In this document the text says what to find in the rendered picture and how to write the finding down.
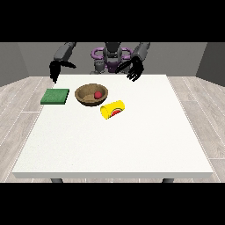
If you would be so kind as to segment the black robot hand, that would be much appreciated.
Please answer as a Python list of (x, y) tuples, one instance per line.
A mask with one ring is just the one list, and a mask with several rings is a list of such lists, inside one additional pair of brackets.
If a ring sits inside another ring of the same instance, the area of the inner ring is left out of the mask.
[(144, 70), (142, 61), (138, 56), (134, 56), (131, 60), (121, 63), (121, 65), (115, 70), (115, 73), (121, 72), (130, 65), (132, 65), (132, 68), (128, 71), (127, 78), (135, 82), (141, 76)]
[(65, 62), (65, 61), (52, 61), (49, 64), (50, 69), (50, 78), (53, 80), (54, 83), (57, 82), (58, 76), (61, 73), (61, 67), (68, 67), (75, 69), (76, 65), (72, 62)]

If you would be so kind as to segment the green square pad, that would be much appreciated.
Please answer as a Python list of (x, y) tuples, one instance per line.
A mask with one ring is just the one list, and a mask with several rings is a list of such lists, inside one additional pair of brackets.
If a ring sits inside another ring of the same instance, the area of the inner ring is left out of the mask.
[(64, 105), (69, 89), (47, 89), (40, 101), (42, 105)]

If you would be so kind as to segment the brown wooden bowl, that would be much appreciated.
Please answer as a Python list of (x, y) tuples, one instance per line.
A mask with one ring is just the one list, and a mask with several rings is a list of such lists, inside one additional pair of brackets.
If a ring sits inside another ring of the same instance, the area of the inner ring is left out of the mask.
[[(102, 94), (99, 99), (94, 98), (96, 91)], [(80, 86), (75, 91), (75, 97), (78, 102), (85, 106), (97, 106), (101, 105), (108, 96), (108, 90), (104, 85), (98, 83), (88, 83)]]

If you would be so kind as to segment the yellow cup with melon print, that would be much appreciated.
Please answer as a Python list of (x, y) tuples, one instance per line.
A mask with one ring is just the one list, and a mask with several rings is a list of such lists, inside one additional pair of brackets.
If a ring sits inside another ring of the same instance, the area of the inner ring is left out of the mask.
[(100, 112), (102, 116), (108, 120), (112, 116), (116, 115), (117, 113), (122, 112), (125, 109), (125, 105), (121, 100), (112, 102), (107, 105), (103, 105), (100, 107)]

